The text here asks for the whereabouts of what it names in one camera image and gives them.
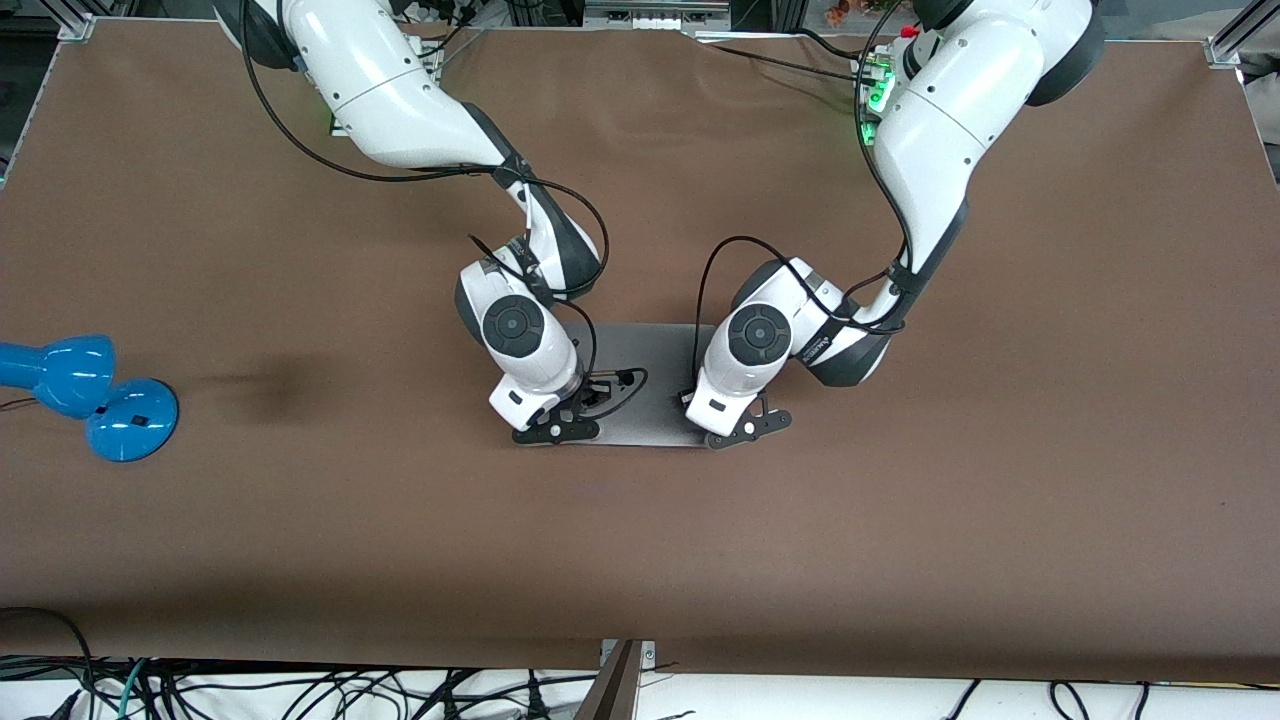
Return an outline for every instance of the blue lamp base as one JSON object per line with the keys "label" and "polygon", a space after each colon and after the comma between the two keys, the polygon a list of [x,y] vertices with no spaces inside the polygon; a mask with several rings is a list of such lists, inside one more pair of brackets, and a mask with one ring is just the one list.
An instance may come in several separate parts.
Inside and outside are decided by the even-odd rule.
{"label": "blue lamp base", "polygon": [[84,421],[90,448],[111,462],[133,462],[160,450],[178,425],[178,396],[151,378],[114,386]]}

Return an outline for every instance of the brown tabletop surface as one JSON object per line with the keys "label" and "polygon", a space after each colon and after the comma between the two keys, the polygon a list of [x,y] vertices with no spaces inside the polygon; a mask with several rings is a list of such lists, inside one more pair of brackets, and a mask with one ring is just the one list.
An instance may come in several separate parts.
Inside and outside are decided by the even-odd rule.
{"label": "brown tabletop surface", "polygon": [[[376,169],[301,77],[261,74],[308,143]],[[444,86],[604,213],[596,322],[690,322],[730,234],[840,284],[897,246],[840,81],[522,31]],[[493,183],[324,169],[216,24],[102,22],[0,192],[0,337],[108,333],[182,420],[111,465],[69,420],[0,415],[0,601],[110,655],[588,666],[645,637],[686,670],[1275,680],[1280,204],[1233,73],[1110,45],[970,202],[870,382],[771,386],[788,432],[518,448],[452,301],[466,233],[522,227]],[[710,322],[764,259],[723,254]],[[4,648],[70,652],[55,633]]]}

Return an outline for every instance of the blue lamp shade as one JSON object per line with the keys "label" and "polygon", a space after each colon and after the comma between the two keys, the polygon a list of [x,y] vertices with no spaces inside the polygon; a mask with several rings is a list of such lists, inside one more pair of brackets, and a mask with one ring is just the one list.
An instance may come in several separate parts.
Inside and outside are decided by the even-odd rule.
{"label": "blue lamp shade", "polygon": [[178,397],[151,378],[125,380],[84,423],[84,439],[99,456],[133,462],[160,450],[178,425]]}
{"label": "blue lamp shade", "polygon": [[29,389],[55,413],[83,420],[102,406],[115,374],[115,347],[102,334],[45,347],[0,342],[0,386]]}

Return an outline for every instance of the white robotic arm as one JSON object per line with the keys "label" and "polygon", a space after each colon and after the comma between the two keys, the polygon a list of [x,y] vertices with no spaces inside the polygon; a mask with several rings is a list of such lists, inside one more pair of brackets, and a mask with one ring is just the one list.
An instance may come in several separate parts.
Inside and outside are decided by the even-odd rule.
{"label": "white robotic arm", "polygon": [[[526,429],[570,397],[580,383],[580,363],[548,305],[591,288],[602,269],[595,245],[538,184],[493,120],[440,90],[392,19],[388,0],[214,5],[228,36],[237,45],[244,37],[255,61],[302,70],[369,158],[396,168],[493,168],[527,229],[495,252],[506,268],[485,259],[460,274],[454,304],[504,373],[490,404],[512,427]],[[511,334],[516,325],[520,333]]]}
{"label": "white robotic arm", "polygon": [[[1089,0],[914,6],[927,32],[865,59],[865,101],[882,120],[860,128],[868,142],[874,138],[876,167],[901,213],[904,252],[867,307],[800,259],[790,268],[771,260],[748,278],[712,336],[686,407],[690,420],[714,434],[751,434],[744,430],[753,420],[746,410],[787,357],[826,386],[870,375],[964,225],[965,188],[983,154],[1024,104],[1065,95],[1101,56],[1102,28]],[[783,336],[785,352],[781,343],[755,352],[755,343]]]}

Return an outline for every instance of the white floor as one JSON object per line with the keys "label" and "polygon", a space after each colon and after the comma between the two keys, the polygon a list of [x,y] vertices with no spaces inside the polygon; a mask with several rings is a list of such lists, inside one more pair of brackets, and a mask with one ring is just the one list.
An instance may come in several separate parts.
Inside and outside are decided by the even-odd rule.
{"label": "white floor", "polygon": [[[572,675],[572,671],[539,671],[539,678]],[[232,675],[202,678],[198,682],[223,684],[262,684],[310,675]],[[444,678],[443,671],[413,671],[401,675],[411,691],[430,692]],[[488,670],[462,684],[457,692],[485,694],[494,689],[522,685],[525,670]],[[590,683],[567,683],[543,688],[552,708],[576,705]],[[955,706],[968,682],[914,680],[882,678],[809,678],[765,675],[671,675],[645,674],[636,705],[636,720],[664,720],[692,711],[692,720],[943,720]],[[119,692],[118,683],[104,689]],[[1134,685],[1076,684],[1091,720],[1129,720],[1134,716],[1139,688]],[[74,680],[0,682],[0,720],[27,720],[47,716],[74,689]],[[215,720],[279,720],[302,688],[262,691],[193,691],[184,694],[196,707]],[[1074,720],[1083,720],[1060,693]],[[513,700],[527,700],[525,692]],[[337,696],[319,705],[306,720],[328,720],[337,711]],[[131,710],[140,706],[131,705]],[[97,716],[115,716],[99,703]],[[426,720],[440,720],[442,708]],[[465,714],[471,719],[521,717],[522,708],[512,702],[488,702]],[[86,698],[76,706],[73,720],[87,719]],[[394,720],[397,710],[387,701],[366,698],[351,707],[348,720]],[[965,707],[961,720],[1055,720],[1046,683],[983,682]],[[1143,720],[1275,720],[1280,719],[1280,692],[1253,689],[1162,687],[1151,689]]]}

